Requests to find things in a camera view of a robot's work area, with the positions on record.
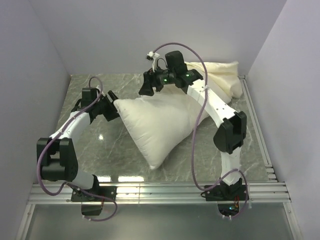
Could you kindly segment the cream pillowcase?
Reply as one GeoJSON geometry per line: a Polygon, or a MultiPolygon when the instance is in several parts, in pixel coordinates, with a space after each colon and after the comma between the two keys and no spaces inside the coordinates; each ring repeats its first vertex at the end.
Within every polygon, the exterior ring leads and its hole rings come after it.
{"type": "Polygon", "coordinates": [[[238,74],[237,61],[231,63],[204,62],[208,86],[225,102],[239,99],[243,95],[238,74]]]}

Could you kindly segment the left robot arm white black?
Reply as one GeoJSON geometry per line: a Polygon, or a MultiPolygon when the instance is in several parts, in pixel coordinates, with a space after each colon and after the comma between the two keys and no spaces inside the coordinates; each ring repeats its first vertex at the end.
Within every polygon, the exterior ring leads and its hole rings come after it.
{"type": "Polygon", "coordinates": [[[42,137],[37,141],[36,175],[41,187],[44,186],[44,180],[61,181],[86,201],[115,199],[116,187],[100,186],[96,175],[79,169],[74,144],[97,116],[104,116],[108,122],[119,117],[114,105],[117,99],[111,90],[104,95],[98,88],[83,88],[81,98],[61,128],[50,137],[42,137]]]}

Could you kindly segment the white pillow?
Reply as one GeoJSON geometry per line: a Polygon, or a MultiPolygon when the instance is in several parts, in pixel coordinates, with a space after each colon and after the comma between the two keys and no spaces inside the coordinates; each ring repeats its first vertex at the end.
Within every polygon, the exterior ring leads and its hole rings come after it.
{"type": "Polygon", "coordinates": [[[184,93],[157,93],[114,101],[120,118],[149,168],[161,166],[169,153],[209,117],[184,93]]]}

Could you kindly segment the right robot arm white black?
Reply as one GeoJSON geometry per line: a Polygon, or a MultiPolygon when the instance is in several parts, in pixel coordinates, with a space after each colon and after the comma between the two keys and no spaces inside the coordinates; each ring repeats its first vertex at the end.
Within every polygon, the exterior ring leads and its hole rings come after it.
{"type": "Polygon", "coordinates": [[[244,175],[240,171],[240,152],[247,134],[247,115],[228,106],[208,84],[208,70],[201,62],[204,75],[196,69],[189,70],[180,51],[165,55],[166,68],[158,66],[159,54],[149,52],[146,55],[152,61],[152,67],[143,74],[143,85],[139,90],[142,96],[153,96],[165,85],[175,85],[186,95],[201,105],[213,119],[217,131],[213,142],[221,154],[221,177],[213,186],[205,187],[206,192],[220,191],[226,200],[233,199],[243,186],[244,175]]]}

